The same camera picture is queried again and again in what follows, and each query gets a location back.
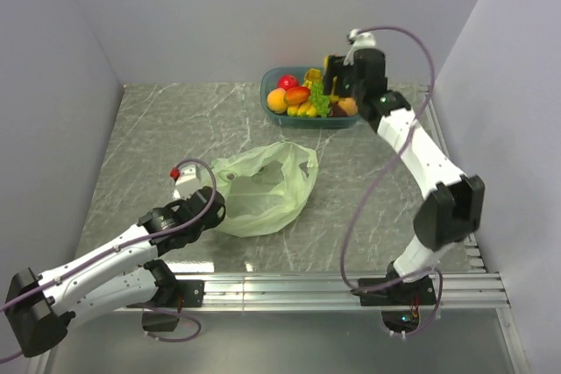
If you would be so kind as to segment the green grape bunch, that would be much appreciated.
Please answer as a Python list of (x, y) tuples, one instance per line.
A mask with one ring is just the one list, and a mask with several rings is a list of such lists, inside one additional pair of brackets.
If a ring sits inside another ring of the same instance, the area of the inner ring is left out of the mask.
[(323, 92), (323, 83), (315, 81), (310, 89), (312, 106), (308, 111), (309, 117), (327, 117), (330, 114), (330, 97)]

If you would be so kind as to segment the yellow banana bunch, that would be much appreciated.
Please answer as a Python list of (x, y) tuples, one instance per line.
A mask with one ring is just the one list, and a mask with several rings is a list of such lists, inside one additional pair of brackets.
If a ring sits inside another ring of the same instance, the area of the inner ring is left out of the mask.
[[(323, 82), (323, 74), (317, 68), (310, 68), (303, 77), (303, 83), (299, 86), (307, 87), (311, 89), (311, 85), (315, 81)], [(298, 116), (298, 117), (309, 117), (308, 111), (312, 106), (312, 102), (308, 99), (306, 102), (301, 104), (288, 106), (287, 113), (288, 116)]]

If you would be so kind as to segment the red chili pepper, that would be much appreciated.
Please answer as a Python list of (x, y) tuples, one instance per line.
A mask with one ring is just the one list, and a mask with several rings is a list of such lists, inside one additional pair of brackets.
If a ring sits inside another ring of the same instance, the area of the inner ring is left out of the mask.
[(303, 86), (292, 87), (285, 92), (284, 102), (288, 106), (293, 106), (306, 102), (309, 99), (309, 96), (309, 88)]

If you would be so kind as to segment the pale green plastic bag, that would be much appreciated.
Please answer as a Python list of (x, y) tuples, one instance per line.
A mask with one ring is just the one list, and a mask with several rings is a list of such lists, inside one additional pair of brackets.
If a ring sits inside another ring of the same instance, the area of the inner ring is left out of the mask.
[(302, 212), (316, 184), (316, 151), (280, 141), (210, 164), (225, 218), (217, 231), (240, 238), (284, 229)]

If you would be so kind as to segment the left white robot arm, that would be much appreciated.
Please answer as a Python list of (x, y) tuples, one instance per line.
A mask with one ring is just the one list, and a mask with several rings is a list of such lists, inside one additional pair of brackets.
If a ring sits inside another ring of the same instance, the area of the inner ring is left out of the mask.
[(120, 307), (179, 307), (185, 289), (162, 260), (196, 242), (225, 217), (223, 196), (203, 187), (187, 199), (153, 208), (124, 233), (76, 260), (11, 280), (1, 310), (20, 355), (58, 345), (69, 329)]

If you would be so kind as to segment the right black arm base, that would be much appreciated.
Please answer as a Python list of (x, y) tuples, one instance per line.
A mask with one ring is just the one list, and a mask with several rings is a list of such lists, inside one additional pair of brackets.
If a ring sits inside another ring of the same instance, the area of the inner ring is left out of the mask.
[(436, 316), (442, 290), (430, 276), (381, 288), (385, 281), (389, 278), (359, 279), (359, 287), (352, 289), (352, 295), (359, 298), (362, 307), (381, 308), (382, 322), (390, 334), (408, 337), (422, 331)]

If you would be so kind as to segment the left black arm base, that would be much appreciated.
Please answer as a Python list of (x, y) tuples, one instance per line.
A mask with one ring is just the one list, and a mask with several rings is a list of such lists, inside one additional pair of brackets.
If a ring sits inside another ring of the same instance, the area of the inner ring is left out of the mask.
[(201, 323), (184, 314), (187, 308), (202, 306), (204, 282), (201, 280), (177, 281), (173, 286), (163, 286), (147, 302), (129, 305), (129, 308), (141, 308), (141, 326), (144, 332), (155, 338), (158, 333), (173, 333), (180, 320), (189, 320), (195, 326), (194, 335), (202, 330)]

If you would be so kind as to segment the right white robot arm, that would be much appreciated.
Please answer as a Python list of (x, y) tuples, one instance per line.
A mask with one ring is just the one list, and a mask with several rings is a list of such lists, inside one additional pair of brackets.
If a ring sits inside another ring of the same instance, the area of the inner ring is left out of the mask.
[(389, 89), (385, 54), (374, 47), (348, 53), (352, 94), (360, 117), (393, 150), (382, 169), (387, 173), (402, 163), (423, 197), (414, 221), (414, 236), (404, 252), (387, 268), (383, 283), (351, 285), (352, 293), (366, 295), (386, 290), (390, 300), (405, 303), (417, 290), (416, 282), (428, 275), (456, 243), (479, 228), (485, 184), (468, 176), (437, 146), (422, 127), (420, 117), (404, 96)]

